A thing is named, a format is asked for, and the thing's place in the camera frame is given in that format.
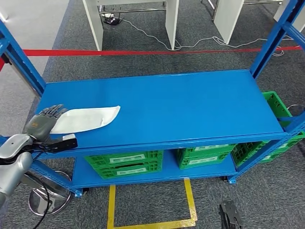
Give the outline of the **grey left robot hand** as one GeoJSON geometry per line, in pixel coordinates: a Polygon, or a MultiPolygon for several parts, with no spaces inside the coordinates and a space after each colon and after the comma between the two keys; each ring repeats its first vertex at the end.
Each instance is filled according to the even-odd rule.
{"type": "Polygon", "coordinates": [[[23,134],[30,135],[38,142],[46,142],[57,120],[67,111],[63,104],[44,108],[26,124],[23,134]]]}

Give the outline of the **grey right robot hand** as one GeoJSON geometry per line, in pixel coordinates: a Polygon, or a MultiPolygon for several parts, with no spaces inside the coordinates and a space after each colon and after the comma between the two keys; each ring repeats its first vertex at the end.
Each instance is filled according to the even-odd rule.
{"type": "Polygon", "coordinates": [[[224,201],[219,205],[219,214],[221,219],[221,229],[232,228],[227,211],[227,207],[228,206],[228,201],[224,201]]]}

